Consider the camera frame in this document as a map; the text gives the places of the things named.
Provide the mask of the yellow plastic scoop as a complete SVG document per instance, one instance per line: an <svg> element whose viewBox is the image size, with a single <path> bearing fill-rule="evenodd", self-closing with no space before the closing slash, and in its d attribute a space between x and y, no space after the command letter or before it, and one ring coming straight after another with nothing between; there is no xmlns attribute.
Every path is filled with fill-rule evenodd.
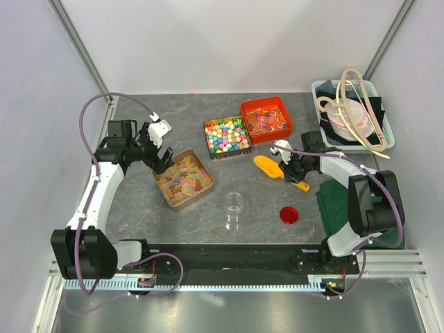
<svg viewBox="0 0 444 333"><path fill-rule="evenodd" d="M291 180L290 178L285 178L284 172L279 167L279 164L269 157L258 155L254 157L253 162L259 169L261 169L268 177L272 179L284 179L286 182L291 183L293 186L304 192L308 192L310 190L310 186L304 181L295 181Z"/></svg>

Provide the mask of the brown tin of popsicle candies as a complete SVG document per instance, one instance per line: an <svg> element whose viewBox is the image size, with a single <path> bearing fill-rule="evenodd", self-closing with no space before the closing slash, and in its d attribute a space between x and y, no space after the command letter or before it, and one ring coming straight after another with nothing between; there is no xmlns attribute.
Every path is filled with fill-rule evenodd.
<svg viewBox="0 0 444 333"><path fill-rule="evenodd" d="M166 203L180 211L214 190L214 179L197 154L188 149L172 157L173 165L153 177Z"/></svg>

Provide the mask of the red jar lid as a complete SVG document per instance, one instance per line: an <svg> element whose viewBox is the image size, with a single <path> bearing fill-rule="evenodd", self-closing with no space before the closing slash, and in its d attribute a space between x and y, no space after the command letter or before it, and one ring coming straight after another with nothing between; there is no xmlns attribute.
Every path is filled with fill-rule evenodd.
<svg viewBox="0 0 444 333"><path fill-rule="evenodd" d="M299 213L294 207L286 206L280 210L280 219L283 223L291 225L299 219Z"/></svg>

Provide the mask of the clear glass jar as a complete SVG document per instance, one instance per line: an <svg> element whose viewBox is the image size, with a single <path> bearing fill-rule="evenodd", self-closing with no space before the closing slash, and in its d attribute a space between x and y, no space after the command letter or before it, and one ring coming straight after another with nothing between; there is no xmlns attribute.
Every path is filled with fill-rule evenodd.
<svg viewBox="0 0 444 333"><path fill-rule="evenodd" d="M239 192L232 191L225 196L226 229L239 230L239 216L244 207L244 200Z"/></svg>

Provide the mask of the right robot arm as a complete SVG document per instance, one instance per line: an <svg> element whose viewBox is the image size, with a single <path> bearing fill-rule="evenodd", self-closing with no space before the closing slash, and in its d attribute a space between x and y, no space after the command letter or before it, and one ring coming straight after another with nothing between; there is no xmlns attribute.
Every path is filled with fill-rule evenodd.
<svg viewBox="0 0 444 333"><path fill-rule="evenodd" d="M317 171L348 191L348 220L324 240L325 251L317 257L322 271L335 272L343 257L356 255L374 242L392 248L401 245L405 215L394 172L368 168L337 149L296 150L283 139L274 142L271 150L280 155L287 181L300 184L308 173Z"/></svg>

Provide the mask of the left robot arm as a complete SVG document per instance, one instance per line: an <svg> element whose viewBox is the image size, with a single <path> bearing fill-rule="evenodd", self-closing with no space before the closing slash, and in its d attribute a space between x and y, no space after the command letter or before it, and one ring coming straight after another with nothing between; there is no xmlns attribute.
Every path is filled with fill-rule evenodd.
<svg viewBox="0 0 444 333"><path fill-rule="evenodd" d="M152 256L143 250L141 240L112 244L105 235L114 195L129 166L143 162L159 174L172 165L171 148L158 155L171 126L165 120L145 122L135 133L136 125L135 120L109 121L108 136L94 153L89 182L75 214L65 228L51 235L51 247L66 280L110 279L127 265L138 273L147 272L152 265Z"/></svg>

